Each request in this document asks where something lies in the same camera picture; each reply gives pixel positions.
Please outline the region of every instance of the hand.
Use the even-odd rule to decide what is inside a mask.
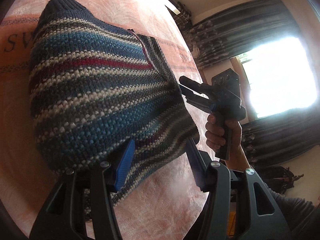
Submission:
[[[212,150],[217,150],[226,143],[226,140],[222,138],[224,129],[215,124],[216,117],[214,114],[209,114],[207,120],[208,122],[205,125],[207,129],[205,133],[206,143]],[[250,168],[250,165],[241,147],[241,125],[236,119],[226,120],[225,124],[232,130],[230,157],[228,161],[225,161],[226,165],[232,170],[245,171],[245,169]]]

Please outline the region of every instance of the window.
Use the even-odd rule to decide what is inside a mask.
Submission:
[[[310,106],[317,96],[306,52],[298,38],[264,44],[237,56],[258,118]]]

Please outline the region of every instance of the sweater sleeve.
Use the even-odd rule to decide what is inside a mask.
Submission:
[[[315,208],[311,201],[306,201],[302,198],[285,197],[272,191],[270,188],[268,190],[284,215],[290,231],[294,231],[297,227],[303,226],[302,224],[308,221],[306,218],[309,217]]]

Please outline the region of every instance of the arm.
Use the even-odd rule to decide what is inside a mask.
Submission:
[[[224,134],[223,128],[215,124],[216,118],[213,114],[208,116],[208,122],[205,127],[207,129],[205,136],[207,138],[207,145],[213,149],[219,149],[220,146],[226,143],[222,138]],[[231,170],[245,171],[250,168],[244,151],[241,147],[242,129],[237,120],[226,120],[226,125],[232,130],[231,149],[229,161],[225,161],[226,165]],[[304,225],[309,221],[310,215],[314,210],[312,202],[305,201],[301,198],[289,198],[282,196],[270,188],[269,192],[278,204],[284,218],[286,219],[292,235],[297,234]]]

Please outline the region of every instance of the wrist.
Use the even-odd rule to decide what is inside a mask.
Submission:
[[[230,151],[230,157],[228,161],[225,161],[228,169],[236,171],[245,171],[250,168],[247,158],[241,146]]]

